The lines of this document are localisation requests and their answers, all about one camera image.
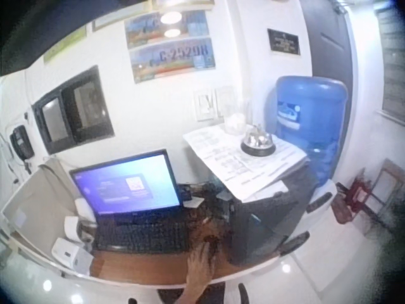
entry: wall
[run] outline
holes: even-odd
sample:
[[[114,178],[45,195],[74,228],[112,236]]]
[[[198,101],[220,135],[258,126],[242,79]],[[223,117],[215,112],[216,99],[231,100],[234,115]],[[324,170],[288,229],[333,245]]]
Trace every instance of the wall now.
[[[206,167],[182,138],[187,132],[218,122],[196,121],[194,91],[229,85],[236,87],[240,84],[240,73],[225,0],[216,1],[213,10],[207,12],[207,19],[216,59],[214,70],[185,73],[135,85],[124,21],[94,33],[88,25],[86,39],[46,65],[39,58],[27,69],[27,95],[29,103],[33,104],[76,74],[93,65],[99,67],[115,137],[58,153],[66,170],[72,169],[68,163],[83,167],[167,148],[179,182],[201,182],[209,178]],[[12,106],[13,114],[23,112],[29,103]],[[35,152],[43,162],[47,153],[43,149],[42,139],[39,134],[34,134],[31,140],[42,145]]]
[[[35,124],[35,119],[32,115],[30,108],[30,101],[27,94],[26,86],[26,71],[19,71],[0,80],[0,132],[9,141],[9,136],[17,125],[24,125],[28,136],[34,139],[31,144],[35,151],[35,156],[31,159],[34,168],[41,164],[43,155],[46,154],[46,149],[42,141],[38,141],[39,131]],[[23,114],[28,113],[28,120],[25,120]],[[2,149],[0,154],[7,157],[5,150],[8,147],[5,143],[1,143]],[[9,162],[9,165],[14,170],[14,175],[10,172],[7,163],[1,156],[1,186],[0,186],[0,208],[8,200],[11,194],[17,187],[25,180],[28,179],[28,173],[25,171],[22,161],[14,154],[14,159]],[[18,184],[13,184],[15,179],[19,180]]]
[[[312,76],[308,31],[299,0],[237,0],[247,45],[251,73],[253,121],[275,128],[277,104],[274,88],[284,75]],[[301,55],[272,52],[267,29],[280,30],[299,37]]]
[[[374,179],[385,158],[405,168],[405,127],[377,112],[382,109],[383,101],[383,56],[373,6],[354,6],[349,10],[348,18],[357,82],[354,84],[351,125],[333,178],[346,186],[351,185],[363,167]]]

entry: computer tower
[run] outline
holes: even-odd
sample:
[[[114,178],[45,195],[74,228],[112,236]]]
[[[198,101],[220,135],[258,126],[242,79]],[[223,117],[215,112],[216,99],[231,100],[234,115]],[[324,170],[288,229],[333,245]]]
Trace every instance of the computer tower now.
[[[228,261],[249,265],[269,258],[291,235],[315,191],[317,180],[305,164],[286,175],[289,192],[268,199],[229,205]]]

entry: wall-mounted phone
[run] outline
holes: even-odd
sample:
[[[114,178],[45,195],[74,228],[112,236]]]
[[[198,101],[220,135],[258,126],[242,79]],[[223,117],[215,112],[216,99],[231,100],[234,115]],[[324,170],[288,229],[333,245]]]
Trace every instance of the wall-mounted phone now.
[[[13,133],[10,135],[10,141],[15,153],[23,162],[35,155],[27,131],[23,125],[19,125],[13,130]]]

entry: monitor screen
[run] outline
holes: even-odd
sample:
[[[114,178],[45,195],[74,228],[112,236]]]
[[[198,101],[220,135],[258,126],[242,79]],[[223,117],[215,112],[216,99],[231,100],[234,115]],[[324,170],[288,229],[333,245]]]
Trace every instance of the monitor screen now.
[[[97,214],[127,213],[179,206],[165,154],[117,161],[71,172]]]

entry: white speaker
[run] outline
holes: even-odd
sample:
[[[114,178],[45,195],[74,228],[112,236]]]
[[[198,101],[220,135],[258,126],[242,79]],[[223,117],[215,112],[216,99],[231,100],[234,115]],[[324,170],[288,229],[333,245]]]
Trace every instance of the white speaker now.
[[[52,247],[52,256],[59,263],[79,274],[90,274],[94,257],[76,244],[59,237]]]

